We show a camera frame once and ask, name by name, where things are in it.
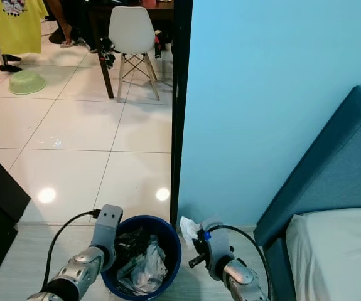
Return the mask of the black bundle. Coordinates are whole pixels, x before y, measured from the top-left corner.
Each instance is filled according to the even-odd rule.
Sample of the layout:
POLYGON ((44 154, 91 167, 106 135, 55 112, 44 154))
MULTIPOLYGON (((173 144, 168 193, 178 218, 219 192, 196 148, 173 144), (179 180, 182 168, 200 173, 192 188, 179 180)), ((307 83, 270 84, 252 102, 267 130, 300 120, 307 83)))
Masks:
POLYGON ((154 30, 154 48, 156 51, 166 51, 168 45, 172 44, 174 38, 173 29, 155 29, 154 30))
POLYGON ((115 49, 114 44, 108 37, 101 37, 98 40, 98 55, 102 57, 102 63, 108 70, 113 69, 116 62, 116 54, 119 52, 115 49))

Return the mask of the white chair wooden legs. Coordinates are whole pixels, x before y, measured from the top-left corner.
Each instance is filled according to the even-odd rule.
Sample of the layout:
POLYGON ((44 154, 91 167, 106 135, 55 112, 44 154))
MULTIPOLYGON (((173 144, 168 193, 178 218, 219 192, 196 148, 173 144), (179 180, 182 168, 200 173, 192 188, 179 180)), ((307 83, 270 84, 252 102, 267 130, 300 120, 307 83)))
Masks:
POLYGON ((154 49, 155 32, 148 11, 142 6, 115 6, 109 23, 109 39, 112 49, 120 53, 117 97, 122 95, 123 79, 132 71, 149 77, 158 101, 158 77, 149 58, 154 49))

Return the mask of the dark wooden table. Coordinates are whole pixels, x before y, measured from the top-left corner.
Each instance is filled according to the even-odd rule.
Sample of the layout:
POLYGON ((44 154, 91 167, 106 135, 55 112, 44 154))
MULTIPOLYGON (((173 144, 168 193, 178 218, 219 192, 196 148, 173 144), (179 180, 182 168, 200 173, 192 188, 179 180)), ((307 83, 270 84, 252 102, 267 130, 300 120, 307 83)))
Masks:
POLYGON ((102 37, 107 36, 110 13, 117 6, 140 6, 144 8, 152 21, 173 22, 175 0, 86 0, 85 8, 92 31, 92 42, 89 42, 97 51, 98 62, 102 69, 103 83, 107 96, 111 100, 119 100, 114 95, 114 86, 105 55, 103 54, 102 37))

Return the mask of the teal fabric bed headboard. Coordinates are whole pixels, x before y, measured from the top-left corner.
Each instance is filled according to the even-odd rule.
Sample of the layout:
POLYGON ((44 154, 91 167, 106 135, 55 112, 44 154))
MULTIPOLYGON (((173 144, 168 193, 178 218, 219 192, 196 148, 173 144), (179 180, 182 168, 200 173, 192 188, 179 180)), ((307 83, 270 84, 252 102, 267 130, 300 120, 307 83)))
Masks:
POLYGON ((361 208, 361 85, 350 90, 261 215, 255 237, 277 301, 297 301, 286 229, 294 215, 361 208))

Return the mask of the cream sheeted mattress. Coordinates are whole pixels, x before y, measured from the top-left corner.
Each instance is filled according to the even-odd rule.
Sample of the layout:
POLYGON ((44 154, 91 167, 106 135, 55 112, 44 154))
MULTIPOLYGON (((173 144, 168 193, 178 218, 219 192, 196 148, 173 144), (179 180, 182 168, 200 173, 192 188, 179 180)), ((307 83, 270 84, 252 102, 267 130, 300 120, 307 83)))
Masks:
POLYGON ((361 208, 294 215, 284 240, 297 301, 361 301, 361 208))

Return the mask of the dark blue waste bin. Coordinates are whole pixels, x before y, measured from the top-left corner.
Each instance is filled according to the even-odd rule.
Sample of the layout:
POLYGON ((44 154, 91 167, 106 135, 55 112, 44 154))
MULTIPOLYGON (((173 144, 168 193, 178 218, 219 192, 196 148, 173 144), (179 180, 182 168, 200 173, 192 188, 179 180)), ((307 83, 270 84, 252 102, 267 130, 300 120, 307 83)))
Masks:
POLYGON ((128 301, 149 301, 161 295, 168 289, 178 272, 178 267, 182 263, 182 244, 178 238, 177 232, 171 224, 164 221, 162 218, 140 215, 131 217, 122 221, 117 227, 117 235, 132 230, 138 230, 137 252, 140 253, 146 248, 149 236, 156 235, 158 237, 158 244, 163 249, 166 258, 164 263, 168 269, 166 277, 163 279, 163 284, 156 292, 149 293, 144 296, 126 295, 117 289, 117 271, 124 266, 127 260, 117 259, 117 238, 115 240, 115 261, 111 268, 102 272, 102 279, 106 287, 114 293, 117 297, 126 299, 128 301))

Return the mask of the green plastic basin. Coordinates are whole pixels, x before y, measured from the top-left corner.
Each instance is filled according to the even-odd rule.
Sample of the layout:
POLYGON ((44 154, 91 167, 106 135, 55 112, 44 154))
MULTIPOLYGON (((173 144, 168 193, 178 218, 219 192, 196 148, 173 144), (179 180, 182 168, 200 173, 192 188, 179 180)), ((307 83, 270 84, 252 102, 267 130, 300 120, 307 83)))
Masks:
POLYGON ((23 70, 11 75, 8 91, 16 95, 27 95, 39 92, 46 85, 47 81, 42 75, 31 70, 23 70))

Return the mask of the black door frame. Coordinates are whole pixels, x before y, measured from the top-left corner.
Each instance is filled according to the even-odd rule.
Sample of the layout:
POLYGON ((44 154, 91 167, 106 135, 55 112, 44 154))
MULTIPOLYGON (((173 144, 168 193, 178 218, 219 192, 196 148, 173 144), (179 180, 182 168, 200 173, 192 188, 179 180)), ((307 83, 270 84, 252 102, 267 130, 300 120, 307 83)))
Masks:
POLYGON ((175 38, 173 40, 173 111, 171 141, 171 201, 170 223, 177 226, 180 220, 180 175, 182 171, 183 136, 186 114, 186 97, 188 96, 188 68, 191 51, 191 26, 194 0, 174 0, 175 11, 173 23, 175 38))

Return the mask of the yellow printed t-shirt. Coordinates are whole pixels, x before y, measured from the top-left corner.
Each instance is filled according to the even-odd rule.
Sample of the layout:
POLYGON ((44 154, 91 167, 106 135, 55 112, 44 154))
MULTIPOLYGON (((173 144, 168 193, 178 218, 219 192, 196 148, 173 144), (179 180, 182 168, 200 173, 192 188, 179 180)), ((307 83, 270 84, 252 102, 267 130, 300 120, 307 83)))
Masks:
POLYGON ((41 52, 43 0, 0 0, 0 49, 6 55, 41 52))

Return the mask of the crumpled white plastic bag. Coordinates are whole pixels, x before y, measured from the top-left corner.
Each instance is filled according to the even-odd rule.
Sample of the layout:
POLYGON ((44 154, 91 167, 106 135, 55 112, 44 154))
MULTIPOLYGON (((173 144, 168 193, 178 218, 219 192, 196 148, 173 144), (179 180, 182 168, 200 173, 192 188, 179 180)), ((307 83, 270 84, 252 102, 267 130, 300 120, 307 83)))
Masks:
POLYGON ((126 261, 117 273, 117 289, 126 295, 144 296, 156 292, 168 273, 166 255, 158 237, 150 235, 146 248, 126 261))

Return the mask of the person in dark clothes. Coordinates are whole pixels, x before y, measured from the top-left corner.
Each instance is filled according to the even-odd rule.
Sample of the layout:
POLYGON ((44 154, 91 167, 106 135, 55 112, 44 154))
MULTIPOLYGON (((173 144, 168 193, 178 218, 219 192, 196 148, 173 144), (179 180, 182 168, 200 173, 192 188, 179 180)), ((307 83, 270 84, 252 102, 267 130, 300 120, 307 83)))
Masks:
POLYGON ((61 48, 85 44, 91 53, 97 52, 84 3, 85 0, 45 0, 51 16, 58 23, 58 29, 48 38, 49 42, 60 44, 61 48))

